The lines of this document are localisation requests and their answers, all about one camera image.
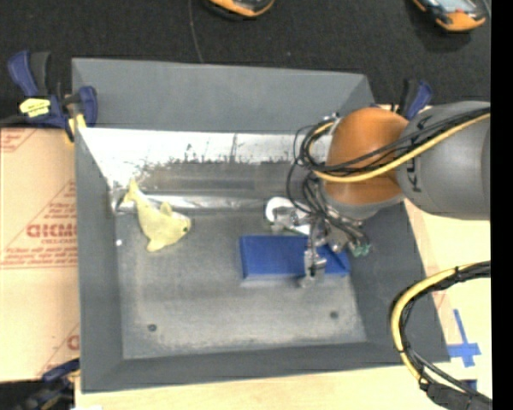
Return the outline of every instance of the blue block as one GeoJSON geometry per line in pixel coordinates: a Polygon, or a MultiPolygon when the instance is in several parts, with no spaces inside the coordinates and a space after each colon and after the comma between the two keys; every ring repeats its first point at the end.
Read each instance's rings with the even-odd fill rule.
{"type": "MultiPolygon", "coordinates": [[[[249,235],[239,239],[244,278],[303,277],[304,251],[308,238],[304,236],[249,235]]],[[[317,248],[327,259],[325,275],[345,276],[350,273],[346,252],[335,254],[328,245],[317,248]]]]}

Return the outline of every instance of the cable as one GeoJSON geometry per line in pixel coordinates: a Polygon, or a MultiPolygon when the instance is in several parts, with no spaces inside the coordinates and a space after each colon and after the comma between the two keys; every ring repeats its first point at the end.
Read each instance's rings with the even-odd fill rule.
{"type": "Polygon", "coordinates": [[[433,363],[428,362],[411,347],[405,332],[410,312],[417,300],[433,291],[446,290],[454,284],[476,278],[490,278],[491,276],[492,263],[490,261],[454,267],[443,272],[435,273],[411,285],[409,288],[399,293],[392,302],[390,327],[395,348],[399,352],[402,362],[420,384],[420,388],[427,392],[430,399],[437,403],[442,402],[443,407],[457,410],[458,408],[483,408],[483,406],[490,405],[490,408],[492,408],[492,400],[448,375],[433,363]],[[438,382],[427,371],[432,372],[434,375],[452,384],[455,389],[438,382]]]}
{"type": "Polygon", "coordinates": [[[190,20],[190,31],[192,33],[192,42],[194,43],[194,49],[196,50],[196,53],[198,54],[198,60],[200,63],[204,64],[202,52],[199,49],[198,44],[198,36],[196,34],[196,27],[194,26],[194,14],[192,13],[192,0],[188,0],[188,17],[190,20]]]}
{"type": "Polygon", "coordinates": [[[0,119],[0,127],[5,127],[9,125],[17,125],[25,122],[25,117],[22,115],[10,115],[9,117],[5,117],[0,119]]]}
{"type": "Polygon", "coordinates": [[[315,175],[318,176],[321,179],[325,179],[329,182],[335,182],[335,183],[352,183],[352,182],[360,182],[367,179],[375,178],[381,174],[387,173],[390,170],[393,170],[395,167],[400,166],[404,162],[411,160],[412,158],[417,157],[418,155],[422,154],[426,150],[431,149],[433,146],[439,144],[441,141],[447,139],[448,137],[454,135],[457,132],[462,131],[466,127],[469,127],[473,125],[474,123],[478,123],[479,121],[482,121],[484,119],[488,119],[490,117],[490,114],[483,114],[475,119],[472,119],[466,123],[462,123],[461,125],[458,125],[456,127],[453,127],[447,132],[442,132],[440,135],[438,135],[435,138],[432,138],[431,140],[428,140],[426,143],[419,145],[417,148],[411,150],[410,152],[396,158],[394,161],[388,162],[386,165],[378,167],[371,172],[368,173],[360,173],[358,175],[352,175],[352,176],[346,176],[346,177],[337,177],[333,176],[327,173],[322,172],[315,172],[315,175]]]}
{"type": "Polygon", "coordinates": [[[458,114],[438,121],[424,129],[410,132],[395,142],[368,152],[356,159],[335,165],[326,165],[324,162],[316,160],[311,154],[314,143],[334,126],[334,120],[327,120],[325,123],[315,125],[306,134],[301,143],[300,154],[297,160],[300,165],[307,167],[321,179],[336,183],[358,182],[386,173],[403,162],[431,149],[434,145],[452,136],[454,133],[460,132],[462,129],[489,117],[490,108],[482,108],[470,114],[458,114]],[[393,152],[398,153],[393,160],[380,164],[380,161],[393,152]],[[374,159],[364,166],[354,167],[355,164],[365,162],[371,158],[374,159]]]}

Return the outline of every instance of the yellow rubber duck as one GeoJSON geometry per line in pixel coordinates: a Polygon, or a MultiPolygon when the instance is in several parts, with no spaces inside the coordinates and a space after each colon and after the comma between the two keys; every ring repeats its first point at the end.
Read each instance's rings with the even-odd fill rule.
{"type": "Polygon", "coordinates": [[[189,218],[174,213],[167,202],[156,208],[134,179],[129,182],[129,189],[123,198],[123,202],[131,201],[137,206],[140,227],[150,240],[146,246],[149,252],[177,243],[190,231],[192,224],[189,218]]]}

